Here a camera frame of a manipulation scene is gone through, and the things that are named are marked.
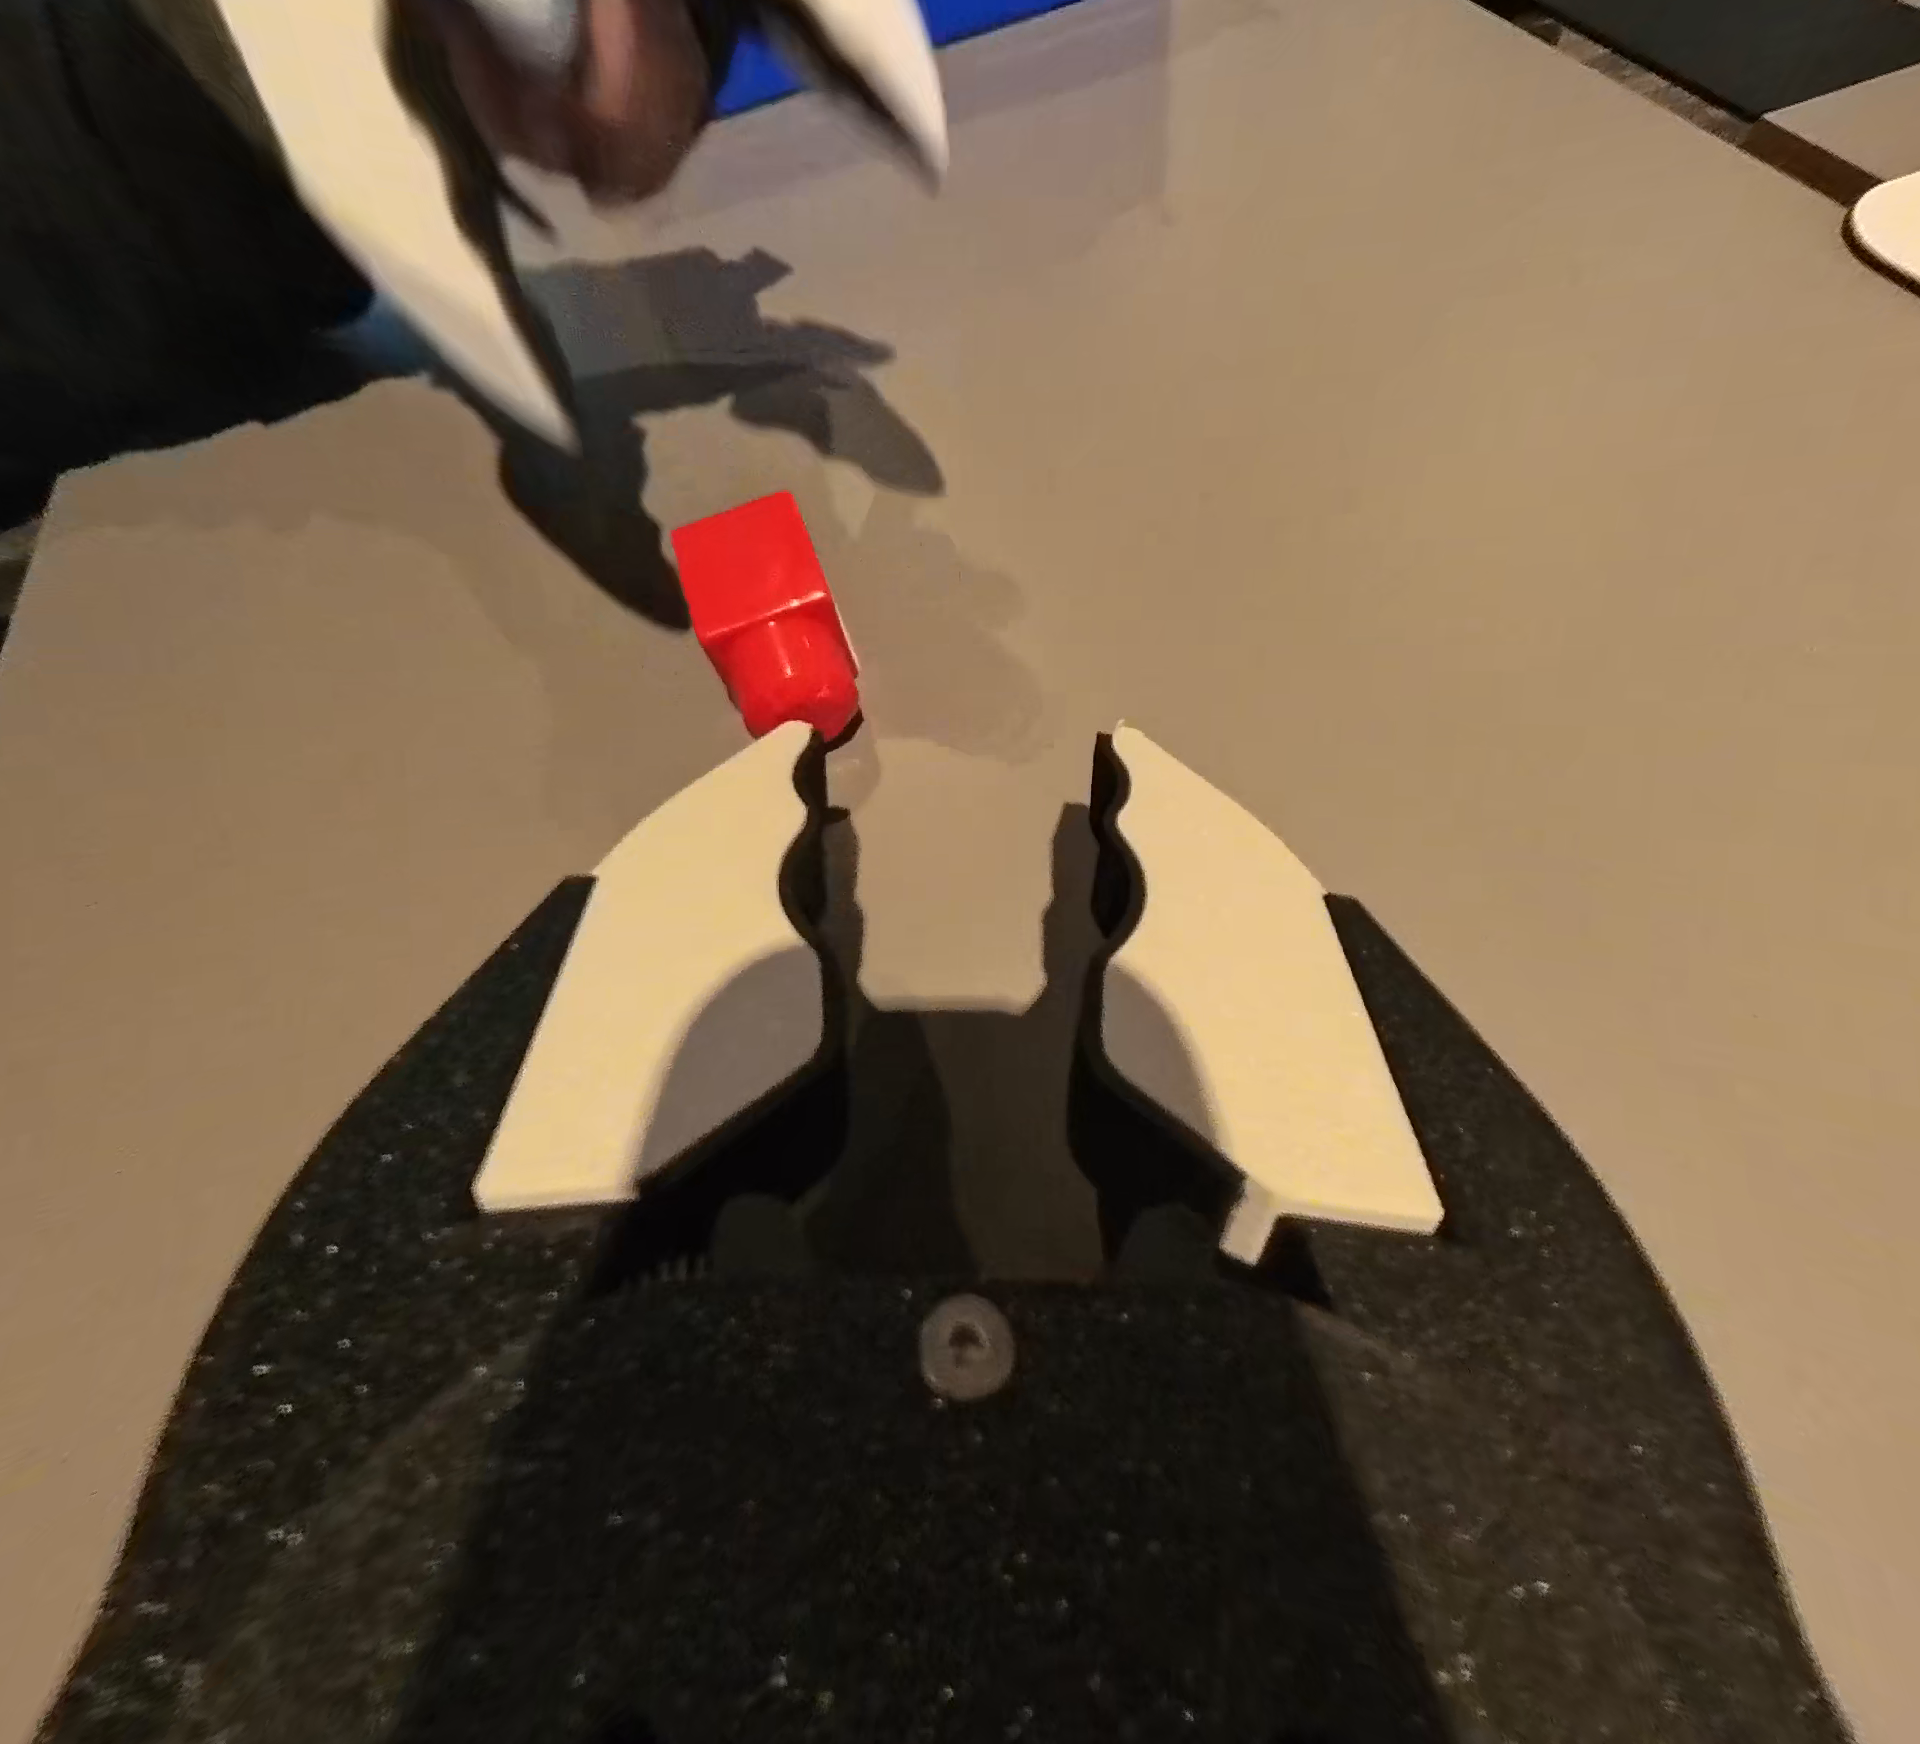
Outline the red single-stud block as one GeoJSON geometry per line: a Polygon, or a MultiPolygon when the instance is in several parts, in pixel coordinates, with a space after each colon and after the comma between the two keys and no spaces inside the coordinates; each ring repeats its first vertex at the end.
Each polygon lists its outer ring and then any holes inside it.
{"type": "Polygon", "coordinates": [[[857,658],[797,498],[777,491],[669,534],[695,641],[750,736],[804,723],[839,742],[857,658]]]}

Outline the person's left hand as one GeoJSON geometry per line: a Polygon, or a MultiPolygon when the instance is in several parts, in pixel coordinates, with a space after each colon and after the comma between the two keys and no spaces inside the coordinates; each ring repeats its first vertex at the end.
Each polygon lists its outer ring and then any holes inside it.
{"type": "Polygon", "coordinates": [[[463,0],[395,0],[402,55],[457,151],[579,184],[599,209],[657,196],[713,119],[746,0],[577,0],[556,68],[517,60],[463,0]]]}

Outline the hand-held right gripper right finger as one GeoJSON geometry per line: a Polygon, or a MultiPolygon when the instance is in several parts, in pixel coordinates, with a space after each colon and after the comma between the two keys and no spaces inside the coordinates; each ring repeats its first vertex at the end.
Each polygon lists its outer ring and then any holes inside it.
{"type": "Polygon", "coordinates": [[[1068,1150],[1116,1258],[1183,1208],[1260,1267],[1284,1226],[1435,1237],[1444,1205],[1317,876],[1135,723],[1096,738],[1068,1150]]]}

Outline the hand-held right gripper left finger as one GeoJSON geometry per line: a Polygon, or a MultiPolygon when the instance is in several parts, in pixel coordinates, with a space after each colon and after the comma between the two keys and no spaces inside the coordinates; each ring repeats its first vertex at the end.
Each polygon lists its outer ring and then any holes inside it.
{"type": "Polygon", "coordinates": [[[796,869],[822,754],[781,726],[600,857],[471,1175],[478,1210],[631,1204],[816,1067],[829,973],[796,869]]]}

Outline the person's left forearm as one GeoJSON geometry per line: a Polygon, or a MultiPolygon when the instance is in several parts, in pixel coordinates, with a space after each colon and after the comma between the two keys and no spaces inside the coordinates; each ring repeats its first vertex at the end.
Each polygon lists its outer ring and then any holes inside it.
{"type": "Polygon", "coordinates": [[[417,370],[133,0],[1,0],[1,521],[61,473],[417,370]]]}

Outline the white rounded tray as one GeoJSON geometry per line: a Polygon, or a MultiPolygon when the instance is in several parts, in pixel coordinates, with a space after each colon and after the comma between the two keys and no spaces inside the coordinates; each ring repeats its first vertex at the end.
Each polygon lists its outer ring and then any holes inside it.
{"type": "Polygon", "coordinates": [[[1911,293],[1920,278],[1918,188],[1916,171],[1883,179],[1860,193],[1842,226],[1856,256],[1911,293]]]}

